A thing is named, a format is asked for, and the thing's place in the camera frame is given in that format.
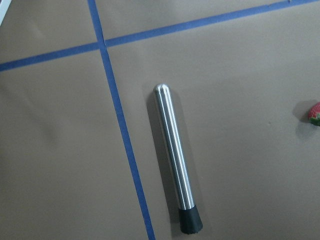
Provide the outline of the red strawberry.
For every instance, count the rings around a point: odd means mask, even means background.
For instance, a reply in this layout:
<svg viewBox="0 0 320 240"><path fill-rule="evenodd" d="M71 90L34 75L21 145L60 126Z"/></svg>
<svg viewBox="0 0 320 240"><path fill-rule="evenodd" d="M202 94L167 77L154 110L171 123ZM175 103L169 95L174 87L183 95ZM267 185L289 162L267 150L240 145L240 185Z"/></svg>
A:
<svg viewBox="0 0 320 240"><path fill-rule="evenodd" d="M311 107L308 112L308 122L314 126L320 126L320 102L317 102Z"/></svg>

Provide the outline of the metal muddler tool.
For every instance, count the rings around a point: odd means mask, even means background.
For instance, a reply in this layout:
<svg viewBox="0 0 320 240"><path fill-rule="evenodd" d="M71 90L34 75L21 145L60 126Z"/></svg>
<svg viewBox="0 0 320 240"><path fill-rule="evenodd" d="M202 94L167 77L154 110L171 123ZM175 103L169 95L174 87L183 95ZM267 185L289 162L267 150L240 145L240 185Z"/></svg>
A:
<svg viewBox="0 0 320 240"><path fill-rule="evenodd" d="M180 231L196 234L202 230L203 223L194 201L171 89L161 83L153 92L177 196Z"/></svg>

